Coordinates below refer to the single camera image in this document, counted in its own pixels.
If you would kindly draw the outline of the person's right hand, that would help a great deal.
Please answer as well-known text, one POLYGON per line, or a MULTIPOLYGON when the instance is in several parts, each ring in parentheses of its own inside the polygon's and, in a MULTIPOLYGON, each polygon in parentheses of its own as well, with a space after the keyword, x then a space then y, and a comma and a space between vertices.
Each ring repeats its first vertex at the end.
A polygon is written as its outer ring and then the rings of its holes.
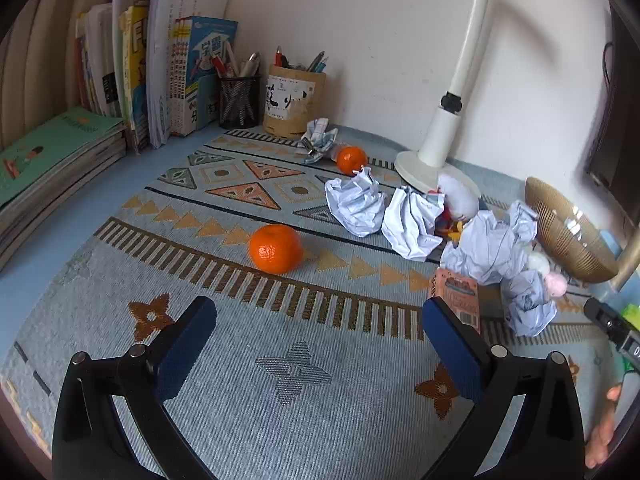
POLYGON ((592 430, 586 446, 585 464, 588 469, 596 468, 608 459, 608 445, 615 430, 615 409, 620 398, 622 385, 618 384, 606 393, 605 410, 600 422, 592 430))

